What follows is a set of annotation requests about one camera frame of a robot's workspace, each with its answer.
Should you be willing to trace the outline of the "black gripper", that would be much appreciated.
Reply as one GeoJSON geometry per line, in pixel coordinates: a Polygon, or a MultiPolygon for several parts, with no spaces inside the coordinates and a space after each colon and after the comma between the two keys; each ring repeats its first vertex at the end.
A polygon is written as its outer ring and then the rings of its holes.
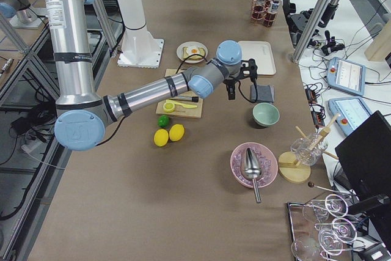
{"type": "Polygon", "coordinates": [[[235,84],[236,84],[236,80],[235,79],[226,79],[224,81],[224,84],[226,86],[226,89],[227,89],[227,95],[228,95],[228,99],[231,100],[231,99],[235,99],[236,98],[236,93],[235,93],[235,84]]]}

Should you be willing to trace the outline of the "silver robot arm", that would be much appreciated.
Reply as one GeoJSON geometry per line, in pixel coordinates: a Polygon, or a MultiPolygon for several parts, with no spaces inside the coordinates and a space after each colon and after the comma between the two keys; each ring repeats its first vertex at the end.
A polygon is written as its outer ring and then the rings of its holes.
{"type": "Polygon", "coordinates": [[[206,98],[241,71],[241,47],[227,40],[204,67],[191,67],[131,92],[101,97],[93,85],[84,1],[45,0],[60,87],[54,133],[68,149],[95,147],[103,140],[108,125],[152,103],[187,91],[206,98]]]}

